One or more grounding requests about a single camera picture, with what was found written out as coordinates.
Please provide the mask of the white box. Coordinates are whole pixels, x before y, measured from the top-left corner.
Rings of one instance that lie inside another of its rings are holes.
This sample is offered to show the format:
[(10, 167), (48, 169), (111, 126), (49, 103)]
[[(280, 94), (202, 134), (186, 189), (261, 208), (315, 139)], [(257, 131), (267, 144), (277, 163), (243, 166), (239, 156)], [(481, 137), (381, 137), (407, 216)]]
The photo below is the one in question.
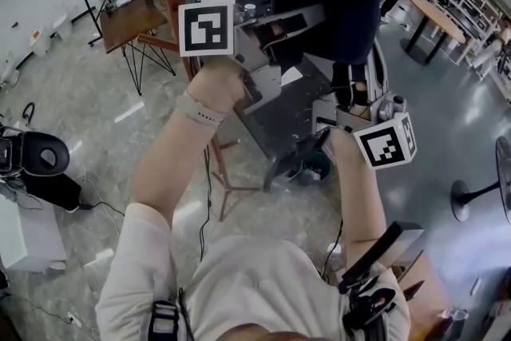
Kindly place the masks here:
[(54, 206), (21, 196), (21, 202), (0, 194), (0, 261), (8, 270), (63, 271), (67, 255)]

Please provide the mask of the black marble table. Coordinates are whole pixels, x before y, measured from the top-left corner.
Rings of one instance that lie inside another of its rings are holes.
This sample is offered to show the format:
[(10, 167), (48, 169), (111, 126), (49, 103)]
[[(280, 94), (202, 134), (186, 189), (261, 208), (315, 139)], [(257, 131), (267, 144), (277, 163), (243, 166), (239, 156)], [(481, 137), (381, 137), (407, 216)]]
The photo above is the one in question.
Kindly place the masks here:
[(235, 113), (267, 158), (263, 190), (270, 191), (273, 180), (297, 173), (305, 161), (320, 150), (326, 138), (312, 132), (313, 102), (331, 91), (331, 80), (305, 55), (297, 70), (302, 77), (285, 85), (273, 101), (252, 113), (241, 106)]

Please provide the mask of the person's left forearm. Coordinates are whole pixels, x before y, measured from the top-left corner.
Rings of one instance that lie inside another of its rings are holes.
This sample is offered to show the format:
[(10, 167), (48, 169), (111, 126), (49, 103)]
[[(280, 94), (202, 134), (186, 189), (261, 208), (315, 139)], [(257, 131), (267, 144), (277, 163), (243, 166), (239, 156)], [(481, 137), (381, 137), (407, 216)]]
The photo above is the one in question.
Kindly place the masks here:
[(175, 109), (133, 178), (133, 200), (158, 211), (172, 225), (177, 205), (216, 130)]

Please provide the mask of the round wooden pedestal table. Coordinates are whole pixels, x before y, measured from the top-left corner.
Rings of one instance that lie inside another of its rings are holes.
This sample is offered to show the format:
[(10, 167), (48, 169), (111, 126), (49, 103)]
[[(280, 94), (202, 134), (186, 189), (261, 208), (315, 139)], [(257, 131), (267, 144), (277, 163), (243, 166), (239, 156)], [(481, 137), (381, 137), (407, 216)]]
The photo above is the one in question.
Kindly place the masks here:
[[(422, 20), (419, 22), (413, 36), (410, 39), (401, 39), (400, 46), (415, 62), (420, 65), (429, 65), (447, 38), (452, 38), (459, 44), (465, 43), (465, 36), (462, 31), (447, 14), (433, 3), (426, 0), (410, 0), (410, 2), (422, 13)], [(434, 48), (426, 54), (423, 49), (416, 47), (415, 45), (429, 22), (434, 23), (440, 30), (442, 30), (442, 35)]]

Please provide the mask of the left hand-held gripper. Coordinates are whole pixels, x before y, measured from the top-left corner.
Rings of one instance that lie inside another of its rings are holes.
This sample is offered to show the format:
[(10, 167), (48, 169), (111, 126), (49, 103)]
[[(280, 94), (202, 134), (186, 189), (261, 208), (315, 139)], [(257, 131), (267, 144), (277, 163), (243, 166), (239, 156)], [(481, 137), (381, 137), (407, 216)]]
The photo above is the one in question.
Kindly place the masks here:
[(249, 114), (280, 96), (280, 66), (295, 66), (303, 60), (302, 33), (325, 20), (320, 4), (239, 24), (234, 23), (233, 6), (181, 5), (180, 55), (229, 57), (241, 68), (245, 90), (237, 110)]

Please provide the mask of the black pedestal fan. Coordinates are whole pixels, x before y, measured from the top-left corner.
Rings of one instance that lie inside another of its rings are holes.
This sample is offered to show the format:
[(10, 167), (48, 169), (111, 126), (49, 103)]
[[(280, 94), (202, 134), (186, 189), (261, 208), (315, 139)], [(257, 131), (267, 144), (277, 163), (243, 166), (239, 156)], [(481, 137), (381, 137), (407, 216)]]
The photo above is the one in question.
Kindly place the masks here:
[(495, 143), (497, 181), (475, 192), (470, 192), (462, 180), (453, 182), (450, 190), (450, 207), (455, 219), (464, 222), (469, 217), (469, 203), (479, 196), (498, 190), (504, 209), (505, 219), (511, 225), (511, 143), (500, 136)]

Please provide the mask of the small white bin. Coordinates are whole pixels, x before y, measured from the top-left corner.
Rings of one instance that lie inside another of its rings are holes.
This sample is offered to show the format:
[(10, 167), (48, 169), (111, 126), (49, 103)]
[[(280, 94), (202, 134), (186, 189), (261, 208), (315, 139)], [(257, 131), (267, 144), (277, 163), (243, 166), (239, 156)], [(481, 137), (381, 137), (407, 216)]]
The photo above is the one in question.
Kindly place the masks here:
[(44, 57), (51, 48), (51, 35), (46, 28), (35, 30), (30, 37), (30, 50), (38, 57)]

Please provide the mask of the black bar device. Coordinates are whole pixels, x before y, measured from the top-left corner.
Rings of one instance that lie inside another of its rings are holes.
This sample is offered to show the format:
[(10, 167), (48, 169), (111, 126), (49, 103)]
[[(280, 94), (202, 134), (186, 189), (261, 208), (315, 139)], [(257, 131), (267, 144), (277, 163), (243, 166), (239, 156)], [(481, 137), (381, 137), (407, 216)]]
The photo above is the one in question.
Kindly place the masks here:
[(424, 229), (416, 223), (394, 221), (362, 257), (342, 276), (340, 294), (347, 294), (389, 268), (418, 239)]

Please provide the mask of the clear plastic bottle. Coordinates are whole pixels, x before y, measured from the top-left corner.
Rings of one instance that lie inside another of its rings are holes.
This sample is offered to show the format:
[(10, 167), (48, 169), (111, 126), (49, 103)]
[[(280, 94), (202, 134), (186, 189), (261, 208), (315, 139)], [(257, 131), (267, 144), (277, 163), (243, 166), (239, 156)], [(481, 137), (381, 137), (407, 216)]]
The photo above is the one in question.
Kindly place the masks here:
[(469, 313), (465, 309), (445, 309), (440, 317), (442, 319), (455, 321), (464, 321), (469, 317)]

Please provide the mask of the black waste bin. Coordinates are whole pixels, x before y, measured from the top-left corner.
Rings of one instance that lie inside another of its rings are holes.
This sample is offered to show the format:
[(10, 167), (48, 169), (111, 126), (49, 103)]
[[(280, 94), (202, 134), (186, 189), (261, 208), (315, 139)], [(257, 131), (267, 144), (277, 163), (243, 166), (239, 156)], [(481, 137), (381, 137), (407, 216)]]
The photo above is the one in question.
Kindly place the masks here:
[(295, 177), (300, 186), (325, 185), (331, 175), (331, 162), (323, 151), (316, 151), (306, 158)]

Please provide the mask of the person's right forearm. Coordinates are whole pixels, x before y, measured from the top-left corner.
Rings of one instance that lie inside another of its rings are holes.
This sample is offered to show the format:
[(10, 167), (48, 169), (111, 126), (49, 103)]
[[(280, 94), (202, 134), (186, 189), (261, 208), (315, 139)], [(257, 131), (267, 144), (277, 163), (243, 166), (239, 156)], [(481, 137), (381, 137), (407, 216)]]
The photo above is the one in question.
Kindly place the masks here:
[(331, 130), (339, 176), (347, 266), (355, 264), (386, 231), (386, 217), (376, 173), (370, 169), (355, 138)]

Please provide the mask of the person's left hand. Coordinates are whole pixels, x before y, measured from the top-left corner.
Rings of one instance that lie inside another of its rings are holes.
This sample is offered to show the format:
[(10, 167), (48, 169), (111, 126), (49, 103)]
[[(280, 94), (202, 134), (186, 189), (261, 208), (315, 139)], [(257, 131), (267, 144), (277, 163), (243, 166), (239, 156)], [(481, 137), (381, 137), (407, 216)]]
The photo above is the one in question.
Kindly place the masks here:
[(214, 56), (191, 80), (190, 97), (218, 114), (228, 114), (244, 97), (243, 70), (231, 58)]

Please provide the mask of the white wrist watch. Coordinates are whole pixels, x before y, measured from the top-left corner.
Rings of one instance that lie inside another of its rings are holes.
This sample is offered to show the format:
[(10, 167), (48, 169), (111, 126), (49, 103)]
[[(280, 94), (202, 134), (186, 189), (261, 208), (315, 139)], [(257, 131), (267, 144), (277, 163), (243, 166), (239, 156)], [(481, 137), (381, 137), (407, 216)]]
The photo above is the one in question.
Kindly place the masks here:
[(187, 91), (184, 91), (176, 99), (176, 108), (188, 119), (212, 129), (217, 129), (224, 121), (226, 115), (217, 113), (192, 98)]

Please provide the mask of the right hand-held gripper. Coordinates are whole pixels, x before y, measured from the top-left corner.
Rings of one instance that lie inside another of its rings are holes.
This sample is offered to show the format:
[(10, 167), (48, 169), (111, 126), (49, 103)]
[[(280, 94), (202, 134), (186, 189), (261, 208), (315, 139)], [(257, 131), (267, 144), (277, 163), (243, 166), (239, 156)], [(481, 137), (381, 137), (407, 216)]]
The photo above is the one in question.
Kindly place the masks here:
[(338, 104), (333, 95), (314, 101), (312, 132), (329, 126), (350, 134), (373, 170), (410, 163), (417, 152), (414, 130), (406, 100), (388, 93), (380, 45), (372, 45), (365, 65), (335, 62), (332, 68), (331, 90)]

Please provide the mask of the black padded seat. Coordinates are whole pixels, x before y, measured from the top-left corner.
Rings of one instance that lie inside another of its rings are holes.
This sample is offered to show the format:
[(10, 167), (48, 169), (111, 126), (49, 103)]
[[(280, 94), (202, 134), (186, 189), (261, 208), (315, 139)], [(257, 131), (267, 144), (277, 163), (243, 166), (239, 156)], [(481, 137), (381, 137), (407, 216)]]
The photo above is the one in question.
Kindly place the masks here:
[(25, 172), (32, 176), (56, 176), (69, 166), (67, 145), (47, 133), (0, 127), (0, 177)]

